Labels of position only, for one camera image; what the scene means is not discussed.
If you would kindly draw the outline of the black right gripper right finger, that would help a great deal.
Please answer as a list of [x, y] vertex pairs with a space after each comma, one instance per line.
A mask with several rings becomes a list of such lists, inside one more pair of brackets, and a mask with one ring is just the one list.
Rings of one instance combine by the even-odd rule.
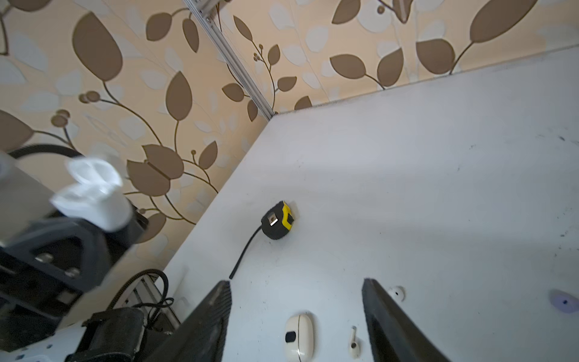
[[375, 361], [449, 361], [377, 280], [364, 280], [362, 298]]

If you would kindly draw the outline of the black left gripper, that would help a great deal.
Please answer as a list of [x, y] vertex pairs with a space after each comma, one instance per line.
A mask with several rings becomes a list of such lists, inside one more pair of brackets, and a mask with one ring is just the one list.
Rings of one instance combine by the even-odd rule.
[[67, 315], [103, 283], [148, 224], [138, 213], [116, 232], [64, 216], [31, 223], [1, 248], [1, 305], [42, 317]]

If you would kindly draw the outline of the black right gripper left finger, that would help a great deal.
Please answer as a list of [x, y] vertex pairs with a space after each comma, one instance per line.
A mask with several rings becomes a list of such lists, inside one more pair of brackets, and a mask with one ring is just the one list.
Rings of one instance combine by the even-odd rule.
[[145, 360], [220, 362], [231, 310], [230, 282], [220, 281], [177, 330]]

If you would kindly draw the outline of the white earbud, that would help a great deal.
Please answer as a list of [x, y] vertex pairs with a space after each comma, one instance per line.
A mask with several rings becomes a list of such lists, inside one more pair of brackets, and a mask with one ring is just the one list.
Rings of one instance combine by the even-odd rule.
[[351, 333], [348, 340], [348, 353], [352, 359], [356, 360], [360, 357], [360, 345], [357, 340], [357, 327], [351, 328]]

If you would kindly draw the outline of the white earbud charging case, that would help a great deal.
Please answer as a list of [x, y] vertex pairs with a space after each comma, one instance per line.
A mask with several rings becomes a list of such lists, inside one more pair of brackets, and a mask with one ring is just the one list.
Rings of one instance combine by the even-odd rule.
[[77, 157], [66, 163], [75, 183], [56, 192], [51, 204], [67, 217], [81, 218], [105, 232], [117, 232], [131, 220], [133, 208], [122, 193], [120, 173], [101, 158]]

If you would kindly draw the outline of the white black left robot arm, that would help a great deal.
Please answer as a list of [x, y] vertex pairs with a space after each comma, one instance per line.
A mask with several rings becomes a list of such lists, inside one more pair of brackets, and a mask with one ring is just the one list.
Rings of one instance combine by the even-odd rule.
[[[134, 214], [115, 232], [54, 212], [1, 241], [1, 350], [14, 352], [54, 336], [60, 322], [112, 267], [143, 241], [151, 220]], [[173, 304], [166, 274], [154, 268], [131, 277], [104, 312], [83, 322], [78, 348], [67, 361], [139, 361], [152, 353], [146, 341]]]

